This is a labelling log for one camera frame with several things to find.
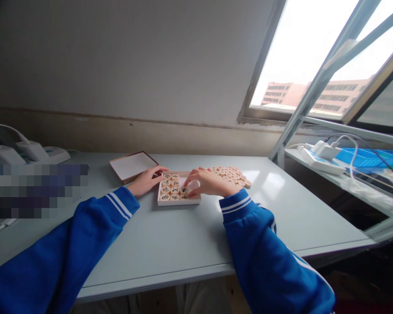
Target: building window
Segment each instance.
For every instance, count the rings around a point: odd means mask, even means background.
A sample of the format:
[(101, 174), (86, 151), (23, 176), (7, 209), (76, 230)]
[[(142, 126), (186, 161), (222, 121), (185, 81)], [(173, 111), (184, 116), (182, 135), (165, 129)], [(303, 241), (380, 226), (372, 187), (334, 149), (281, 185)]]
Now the building window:
[(333, 96), (333, 95), (320, 95), (319, 99), (322, 100), (334, 100), (334, 101), (345, 101), (348, 96)]
[(276, 93), (276, 92), (266, 92), (265, 95), (269, 95), (269, 96), (281, 96), (282, 93)]
[(313, 108), (323, 109), (323, 110), (330, 110), (330, 111), (338, 111), (341, 108), (341, 106), (315, 104)]
[(284, 89), (285, 86), (268, 86), (268, 89)]
[(358, 84), (334, 84), (326, 86), (325, 90), (354, 90)]

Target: white charger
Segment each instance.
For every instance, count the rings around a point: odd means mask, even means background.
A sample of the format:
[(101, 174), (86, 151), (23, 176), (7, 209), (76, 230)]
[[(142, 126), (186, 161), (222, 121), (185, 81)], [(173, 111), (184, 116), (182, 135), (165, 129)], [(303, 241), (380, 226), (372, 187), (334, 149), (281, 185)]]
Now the white charger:
[(45, 152), (40, 143), (29, 141), (29, 143), (19, 142), (16, 143), (16, 145), (26, 154), (26, 156), (34, 161), (49, 159), (49, 155)]

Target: white box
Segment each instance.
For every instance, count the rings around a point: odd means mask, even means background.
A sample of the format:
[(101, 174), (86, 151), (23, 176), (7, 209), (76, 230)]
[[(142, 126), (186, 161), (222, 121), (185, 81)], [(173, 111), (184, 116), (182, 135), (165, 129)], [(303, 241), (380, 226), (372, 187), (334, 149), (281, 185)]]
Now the white box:
[[(191, 173), (190, 171), (165, 171), (162, 173), (162, 175), (169, 173), (169, 174), (178, 174), (179, 175), (179, 182), (181, 187), (183, 183), (185, 182), (186, 178), (189, 176)], [(192, 190), (195, 190), (196, 188), (199, 187), (198, 181), (197, 180), (192, 180), (188, 184), (188, 192), (191, 192)], [(172, 205), (187, 205), (187, 204), (199, 204), (201, 202), (201, 195), (193, 196), (187, 200), (180, 200), (180, 201), (161, 201), (160, 200), (160, 192), (162, 190), (162, 183), (159, 183), (159, 192), (157, 194), (157, 205), (158, 206), (172, 206)]]

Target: white stripe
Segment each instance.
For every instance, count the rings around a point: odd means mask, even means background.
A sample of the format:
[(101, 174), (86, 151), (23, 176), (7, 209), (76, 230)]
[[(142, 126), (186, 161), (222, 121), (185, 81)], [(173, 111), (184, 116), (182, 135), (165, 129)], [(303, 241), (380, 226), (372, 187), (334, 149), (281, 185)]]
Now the white stripe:
[(121, 208), (124, 210), (124, 212), (128, 216), (132, 217), (132, 214), (130, 213), (130, 211), (125, 207), (125, 205), (121, 202), (121, 200), (113, 192), (109, 193), (109, 195), (114, 198), (114, 200), (118, 203), (118, 205), (121, 206)]
[(275, 223), (275, 219), (274, 219), (274, 222), (271, 225), (271, 229), (272, 229), (273, 233), (275, 233), (275, 225), (276, 225), (276, 223)]
[(240, 207), (237, 207), (236, 209), (233, 209), (232, 211), (223, 212), (223, 215), (228, 214), (228, 213), (231, 213), (231, 212), (235, 212), (236, 210), (239, 210), (239, 209), (241, 209), (242, 207), (245, 207), (245, 206), (246, 206), (247, 204), (249, 204), (251, 201), (252, 201), (252, 200), (249, 200), (247, 203), (243, 204), (243, 205), (240, 206)]
[(122, 217), (124, 217), (126, 220), (128, 220), (128, 218), (124, 215), (124, 213), (119, 209), (119, 207), (114, 203), (114, 201), (108, 196), (105, 195), (111, 202), (112, 204), (115, 206), (115, 208), (121, 213)]
[(319, 274), (319, 272), (317, 270), (315, 270), (312, 266), (310, 266), (309, 264), (305, 264), (302, 261), (300, 261), (295, 255), (293, 255), (294, 259), (297, 261), (297, 263), (299, 263), (300, 266), (307, 268), (308, 270), (311, 270), (312, 272), (316, 273), (328, 286), (329, 288), (332, 290), (333, 294), (335, 294), (335, 292), (333, 291), (332, 287), (330, 286), (330, 284), (326, 281), (326, 279), (324, 279), (322, 277), (322, 275)]
[(236, 203), (236, 204), (233, 204), (233, 205), (224, 207), (224, 208), (222, 208), (221, 210), (222, 210), (222, 211), (225, 211), (225, 210), (228, 210), (228, 209), (232, 209), (232, 208), (234, 208), (234, 207), (236, 207), (236, 206), (239, 206), (240, 204), (243, 204), (243, 203), (246, 202), (248, 199), (250, 199), (250, 196), (246, 197), (243, 201), (240, 201), (240, 202), (238, 202), (238, 203)]

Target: blue sleeve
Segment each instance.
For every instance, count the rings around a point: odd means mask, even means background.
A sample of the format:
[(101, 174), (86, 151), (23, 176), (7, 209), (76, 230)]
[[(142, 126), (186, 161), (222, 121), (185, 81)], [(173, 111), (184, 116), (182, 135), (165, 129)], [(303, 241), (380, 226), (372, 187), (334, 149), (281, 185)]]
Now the blue sleeve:
[(220, 200), (240, 286), (253, 313), (332, 313), (326, 280), (276, 235), (274, 215), (246, 190)]
[(139, 207), (124, 187), (80, 203), (72, 218), (0, 266), (0, 313), (68, 313)]

